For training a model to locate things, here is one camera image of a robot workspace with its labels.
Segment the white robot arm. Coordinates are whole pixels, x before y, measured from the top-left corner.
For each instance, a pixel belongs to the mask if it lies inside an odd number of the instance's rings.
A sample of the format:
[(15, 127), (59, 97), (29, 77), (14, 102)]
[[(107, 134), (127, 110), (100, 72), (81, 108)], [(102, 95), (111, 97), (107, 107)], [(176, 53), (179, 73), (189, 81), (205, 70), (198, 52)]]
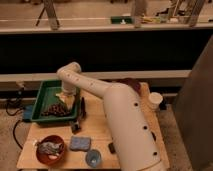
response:
[(166, 171), (141, 109), (140, 96), (128, 85), (81, 75), (77, 62), (57, 70), (62, 91), (81, 88), (103, 100), (108, 127), (122, 171)]

